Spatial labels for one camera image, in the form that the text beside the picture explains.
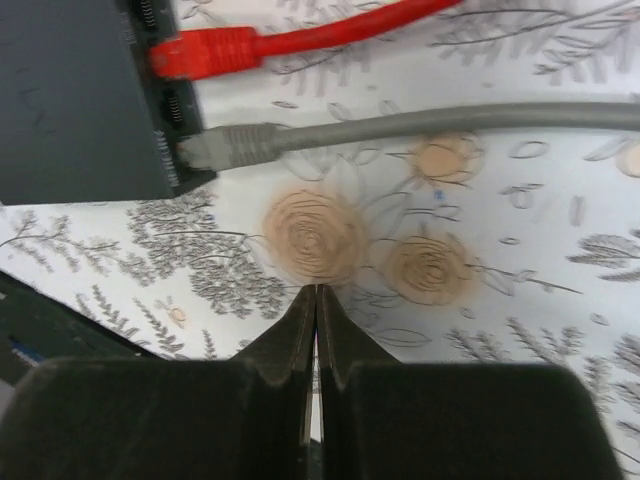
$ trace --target floral pattern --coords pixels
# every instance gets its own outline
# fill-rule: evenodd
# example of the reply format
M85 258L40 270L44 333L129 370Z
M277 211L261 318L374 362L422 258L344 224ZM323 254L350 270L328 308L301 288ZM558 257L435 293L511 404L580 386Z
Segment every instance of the floral pattern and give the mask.
M259 21L268 33L380 3L173 6L182 28ZM575 95L637 102L638 12L633 0L469 0L427 25L195 88L208 126ZM627 132L459 127L291 152L174 200L0 205L0 268L173 360L235 354L300 285L329 281L403 361L571 369L637 478L639 145Z

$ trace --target gray ethernet cable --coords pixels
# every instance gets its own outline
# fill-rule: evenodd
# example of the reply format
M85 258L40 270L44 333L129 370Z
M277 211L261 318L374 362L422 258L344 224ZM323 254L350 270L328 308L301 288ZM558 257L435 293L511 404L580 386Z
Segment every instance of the gray ethernet cable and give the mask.
M439 108L384 117L281 128L271 123L215 127L180 143L198 170L228 170L277 160L284 152L382 138L504 128L592 128L640 132L633 103L509 103Z

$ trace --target cable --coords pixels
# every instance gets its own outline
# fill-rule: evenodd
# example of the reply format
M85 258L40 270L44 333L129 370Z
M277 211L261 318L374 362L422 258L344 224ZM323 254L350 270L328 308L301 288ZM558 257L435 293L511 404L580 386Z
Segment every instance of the cable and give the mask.
M156 75L200 80L257 68L262 59L332 48L380 35L461 3L462 0L401 0L336 23L260 36L253 27L187 30L151 48Z
M270 123L230 125L187 138L180 144L180 153L192 168L220 171L272 162L288 151L342 143L465 130L558 127L640 132L640 105L510 103L439 108L291 129Z

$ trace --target red ethernet cable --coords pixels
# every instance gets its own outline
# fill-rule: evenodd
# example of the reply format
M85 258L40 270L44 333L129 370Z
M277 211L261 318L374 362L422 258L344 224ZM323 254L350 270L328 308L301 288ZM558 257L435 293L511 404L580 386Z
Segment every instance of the red ethernet cable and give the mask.
M359 42L432 15L462 0L401 0L329 25L261 36L253 27L187 30L151 48L154 72L164 78L200 80L250 70L264 57Z

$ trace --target cable connector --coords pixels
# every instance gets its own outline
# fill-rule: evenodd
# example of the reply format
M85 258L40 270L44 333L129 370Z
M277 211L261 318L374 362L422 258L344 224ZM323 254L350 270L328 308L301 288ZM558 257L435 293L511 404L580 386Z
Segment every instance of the cable connector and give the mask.
M217 172L273 162L281 154L273 146L277 130L272 123L216 127L180 142L178 153L193 169Z
M252 27L187 30L151 48L151 67L159 77L200 80L262 65Z

